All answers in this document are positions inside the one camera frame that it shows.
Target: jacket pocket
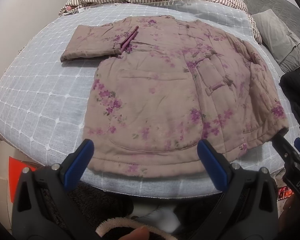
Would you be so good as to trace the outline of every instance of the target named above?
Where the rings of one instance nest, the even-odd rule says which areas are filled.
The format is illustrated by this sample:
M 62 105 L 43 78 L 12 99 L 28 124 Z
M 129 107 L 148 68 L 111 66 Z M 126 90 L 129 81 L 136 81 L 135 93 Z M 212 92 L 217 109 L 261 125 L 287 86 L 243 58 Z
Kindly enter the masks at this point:
M 165 152 L 191 147 L 202 134 L 202 119 L 191 73 L 120 70 L 109 138 L 130 150 Z

